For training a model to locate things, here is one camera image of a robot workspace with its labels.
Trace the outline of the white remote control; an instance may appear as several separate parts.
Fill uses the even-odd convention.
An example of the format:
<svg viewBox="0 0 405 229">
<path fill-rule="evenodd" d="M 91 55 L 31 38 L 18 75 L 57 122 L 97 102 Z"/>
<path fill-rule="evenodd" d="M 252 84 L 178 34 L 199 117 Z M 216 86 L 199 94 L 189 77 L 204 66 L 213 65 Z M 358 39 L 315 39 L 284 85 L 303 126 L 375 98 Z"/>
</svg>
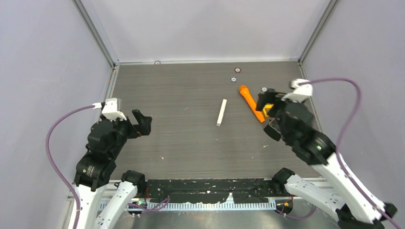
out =
<svg viewBox="0 0 405 229">
<path fill-rule="evenodd" d="M 217 123 L 216 126 L 221 126 L 223 118 L 224 118 L 224 112 L 225 112 L 225 108 L 226 108 L 226 104 L 227 104 L 227 100 L 223 99 L 221 107 L 220 107 L 220 111 L 218 114 L 218 118 L 217 118 Z"/>
</svg>

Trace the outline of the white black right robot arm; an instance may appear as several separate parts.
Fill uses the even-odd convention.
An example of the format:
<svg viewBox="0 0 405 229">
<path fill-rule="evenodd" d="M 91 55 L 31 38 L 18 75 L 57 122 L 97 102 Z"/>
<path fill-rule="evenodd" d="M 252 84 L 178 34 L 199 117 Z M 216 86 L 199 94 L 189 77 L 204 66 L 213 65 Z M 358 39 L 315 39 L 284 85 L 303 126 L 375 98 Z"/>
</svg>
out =
<svg viewBox="0 0 405 229">
<path fill-rule="evenodd" d="M 332 194 L 310 185 L 296 173 L 283 168 L 273 179 L 273 191 L 303 198 L 334 218 L 342 229 L 381 229 L 383 221 L 397 213 L 392 203 L 374 196 L 352 174 L 338 154 L 336 145 L 313 127 L 313 113 L 304 104 L 312 92 L 277 92 L 271 88 L 258 95 L 256 109 L 270 117 L 265 133 L 283 141 L 307 165 L 319 172 L 333 186 Z"/>
</svg>

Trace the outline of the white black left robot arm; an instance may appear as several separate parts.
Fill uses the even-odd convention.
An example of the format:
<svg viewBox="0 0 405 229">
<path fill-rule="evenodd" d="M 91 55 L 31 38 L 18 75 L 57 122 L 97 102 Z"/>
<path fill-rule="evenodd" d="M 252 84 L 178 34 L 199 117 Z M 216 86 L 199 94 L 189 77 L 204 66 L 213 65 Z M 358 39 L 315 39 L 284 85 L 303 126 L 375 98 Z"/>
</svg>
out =
<svg viewBox="0 0 405 229">
<path fill-rule="evenodd" d="M 137 121 L 135 125 L 127 116 L 108 119 L 102 114 L 99 121 L 91 126 L 86 153 L 76 165 L 76 198 L 68 226 L 70 229 L 111 229 L 129 201 L 146 193 L 145 175 L 128 170 L 121 176 L 118 188 L 107 206 L 98 213 L 123 146 L 129 139 L 151 133 L 152 117 L 144 116 L 138 109 L 132 110 L 132 114 Z"/>
</svg>

